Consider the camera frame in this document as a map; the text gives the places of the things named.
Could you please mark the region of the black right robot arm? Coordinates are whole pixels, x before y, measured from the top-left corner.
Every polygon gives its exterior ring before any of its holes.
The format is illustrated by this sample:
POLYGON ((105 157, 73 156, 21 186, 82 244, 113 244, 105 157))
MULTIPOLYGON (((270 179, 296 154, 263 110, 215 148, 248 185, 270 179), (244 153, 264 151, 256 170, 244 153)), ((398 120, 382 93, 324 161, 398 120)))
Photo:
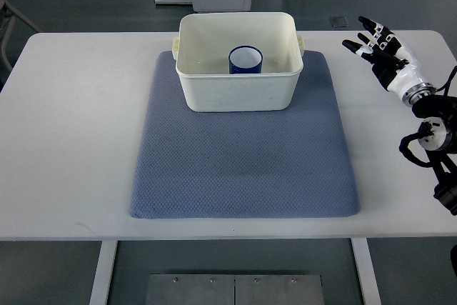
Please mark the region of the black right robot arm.
POLYGON ((453 215, 456 215, 456 164, 449 156, 456 153, 456 97, 449 96, 448 91, 455 76, 453 69, 442 87, 435 89, 424 84, 406 93, 406 103, 422 122, 418 131, 403 137, 399 145, 399 151, 410 162, 433 169, 438 180, 433 196, 453 215), (421 145, 428 161, 420 160, 409 149, 412 141, 421 145))

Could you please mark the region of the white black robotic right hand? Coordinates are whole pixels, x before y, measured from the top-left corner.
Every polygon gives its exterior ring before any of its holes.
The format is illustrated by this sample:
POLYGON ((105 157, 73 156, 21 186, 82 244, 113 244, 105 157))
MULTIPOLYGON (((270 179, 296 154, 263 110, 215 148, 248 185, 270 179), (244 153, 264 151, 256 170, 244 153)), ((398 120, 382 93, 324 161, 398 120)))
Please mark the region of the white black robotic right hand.
POLYGON ((436 93, 436 87, 422 75, 417 56, 399 35, 364 16, 358 20, 369 35, 359 33, 359 42, 345 39, 342 44, 371 65, 374 76, 386 91, 397 94, 409 107, 436 93))

